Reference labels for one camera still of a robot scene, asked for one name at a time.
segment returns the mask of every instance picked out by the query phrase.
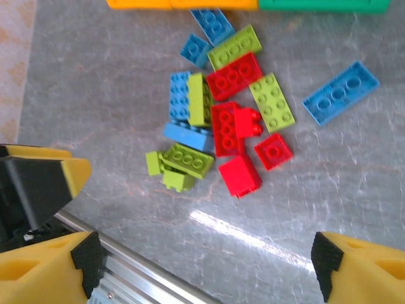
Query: red lego brick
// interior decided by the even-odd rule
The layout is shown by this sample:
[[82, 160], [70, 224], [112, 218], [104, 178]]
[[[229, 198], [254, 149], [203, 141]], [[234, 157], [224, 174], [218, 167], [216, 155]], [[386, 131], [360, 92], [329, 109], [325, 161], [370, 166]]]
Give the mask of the red lego brick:
[[234, 111], [240, 108], [235, 101], [211, 107], [215, 155], [232, 156], [245, 153], [245, 140], [237, 138]]
[[236, 109], [234, 115], [238, 138], [260, 136], [263, 132], [263, 127], [259, 124], [261, 115], [258, 111], [252, 108]]
[[252, 52], [207, 76], [214, 99], [224, 101], [263, 76]]
[[219, 171], [230, 195], [237, 198], [241, 198], [261, 186], [261, 178], [246, 154], [239, 155], [220, 165]]
[[279, 133], [274, 133], [268, 139], [265, 139], [254, 150], [267, 171], [281, 165], [294, 156]]

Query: table surface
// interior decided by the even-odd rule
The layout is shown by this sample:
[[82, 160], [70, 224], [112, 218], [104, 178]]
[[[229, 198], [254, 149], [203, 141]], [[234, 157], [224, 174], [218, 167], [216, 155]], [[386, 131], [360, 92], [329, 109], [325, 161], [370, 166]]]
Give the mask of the table surface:
[[[321, 303], [310, 261], [316, 231], [405, 249], [405, 3], [386, 15], [226, 12], [252, 24], [297, 123], [295, 157], [267, 172], [249, 139], [260, 190], [231, 198], [217, 166], [187, 193], [147, 174], [166, 149], [170, 74], [188, 11], [111, 11], [100, 0], [39, 0], [19, 142], [66, 148], [93, 175], [72, 214], [224, 303]], [[381, 88], [324, 127], [301, 101], [361, 60]], [[249, 90], [235, 97], [255, 107]]]

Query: lime green lego brick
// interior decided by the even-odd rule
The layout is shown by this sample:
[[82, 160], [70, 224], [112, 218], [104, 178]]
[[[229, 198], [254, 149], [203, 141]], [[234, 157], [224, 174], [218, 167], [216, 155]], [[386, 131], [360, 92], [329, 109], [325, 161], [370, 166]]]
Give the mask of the lime green lego brick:
[[165, 171], [165, 164], [162, 162], [163, 152], [152, 151], [146, 153], [146, 165], [149, 176], [159, 175]]
[[210, 50], [208, 58], [214, 71], [217, 71], [248, 52], [257, 53], [261, 49], [261, 44], [252, 25], [248, 25], [227, 39], [223, 44]]
[[268, 132], [275, 132], [296, 122], [273, 73], [249, 87]]
[[187, 148], [182, 144], [174, 144], [162, 156], [162, 161], [166, 165], [198, 179], [203, 179], [214, 164], [212, 156]]
[[262, 10], [384, 13], [390, 0], [259, 0]]
[[188, 191], [196, 183], [196, 178], [183, 172], [166, 169], [163, 173], [162, 183], [167, 189], [176, 189], [177, 192]]
[[201, 73], [189, 77], [189, 124], [198, 127], [209, 127], [212, 124], [211, 106], [214, 97], [209, 90], [205, 76]]

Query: gray marble surface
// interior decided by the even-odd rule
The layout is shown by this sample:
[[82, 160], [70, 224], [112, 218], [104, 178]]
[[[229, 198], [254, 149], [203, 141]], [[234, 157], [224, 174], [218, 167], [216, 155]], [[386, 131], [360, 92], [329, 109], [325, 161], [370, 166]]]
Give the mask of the gray marble surface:
[[[297, 121], [281, 131], [295, 153], [282, 168], [265, 171], [248, 140], [259, 191], [231, 198], [215, 168], [182, 194], [147, 175], [145, 153], [171, 144], [170, 73], [196, 71], [178, 54], [202, 35], [188, 11], [39, 0], [19, 142], [88, 158], [94, 173], [66, 209], [222, 302], [321, 303], [316, 231], [405, 250], [405, 3], [383, 16], [226, 15], [253, 24]], [[317, 126], [301, 101], [354, 60], [381, 88]], [[254, 106], [248, 90], [235, 100]]]

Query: beige floor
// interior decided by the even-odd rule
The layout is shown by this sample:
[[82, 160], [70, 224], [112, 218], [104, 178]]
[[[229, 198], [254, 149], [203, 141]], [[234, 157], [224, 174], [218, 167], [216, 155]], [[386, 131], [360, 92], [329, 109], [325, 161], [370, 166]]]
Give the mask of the beige floor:
[[35, 0], [0, 0], [0, 143], [16, 141]]

